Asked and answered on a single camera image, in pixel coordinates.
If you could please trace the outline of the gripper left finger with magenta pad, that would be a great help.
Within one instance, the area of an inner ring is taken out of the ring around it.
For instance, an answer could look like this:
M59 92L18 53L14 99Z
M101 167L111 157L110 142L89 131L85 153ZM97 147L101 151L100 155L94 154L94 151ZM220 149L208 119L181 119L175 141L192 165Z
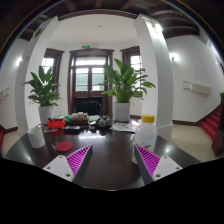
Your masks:
M87 145L72 152L68 156L58 155L44 167L44 170L80 185L92 154L92 146Z

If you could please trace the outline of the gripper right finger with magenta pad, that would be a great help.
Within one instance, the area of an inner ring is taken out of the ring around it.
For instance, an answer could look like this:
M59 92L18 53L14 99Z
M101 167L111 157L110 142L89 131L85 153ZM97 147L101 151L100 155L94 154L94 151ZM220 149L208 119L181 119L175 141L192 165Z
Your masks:
M169 156L158 156L154 152L138 145L134 146L134 155L145 185L182 169Z

